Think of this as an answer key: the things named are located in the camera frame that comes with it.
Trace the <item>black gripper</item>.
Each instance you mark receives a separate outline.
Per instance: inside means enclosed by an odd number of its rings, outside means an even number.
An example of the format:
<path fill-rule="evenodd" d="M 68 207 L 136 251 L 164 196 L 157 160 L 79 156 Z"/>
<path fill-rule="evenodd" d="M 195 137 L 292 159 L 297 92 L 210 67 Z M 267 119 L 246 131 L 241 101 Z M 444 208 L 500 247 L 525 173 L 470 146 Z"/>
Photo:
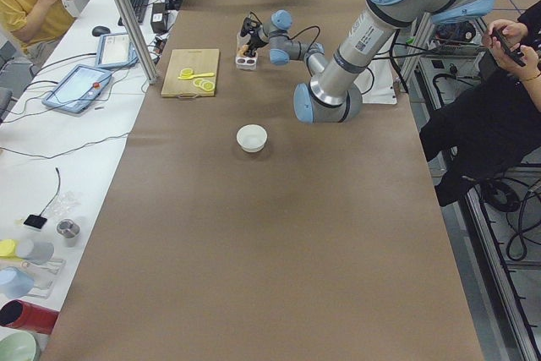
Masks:
<path fill-rule="evenodd" d="M 262 48 L 266 45 L 267 45 L 267 41 L 265 39 L 262 39 L 259 33 L 257 32 L 252 33 L 250 35 L 249 44 L 247 45 L 246 56 L 254 57 L 257 52 L 257 49 Z"/>

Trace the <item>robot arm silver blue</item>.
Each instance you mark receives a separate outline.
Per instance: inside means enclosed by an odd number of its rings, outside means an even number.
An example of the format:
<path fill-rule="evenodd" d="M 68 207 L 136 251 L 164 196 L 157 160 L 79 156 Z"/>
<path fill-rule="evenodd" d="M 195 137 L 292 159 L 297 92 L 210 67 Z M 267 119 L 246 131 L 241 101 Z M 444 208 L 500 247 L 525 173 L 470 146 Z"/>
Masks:
<path fill-rule="evenodd" d="M 250 53 L 268 46 L 275 65 L 292 60 L 306 63 L 310 81 L 294 91 L 299 121 L 342 123 L 355 117 L 363 104 L 355 80 L 388 39 L 416 18 L 428 13 L 435 24 L 467 21 L 485 16 L 495 0 L 365 0 L 365 4 L 331 60 L 325 59 L 319 43 L 305 44 L 289 37 L 292 17 L 285 10 L 274 12 L 264 23 L 245 18 L 239 35 L 248 38 Z"/>

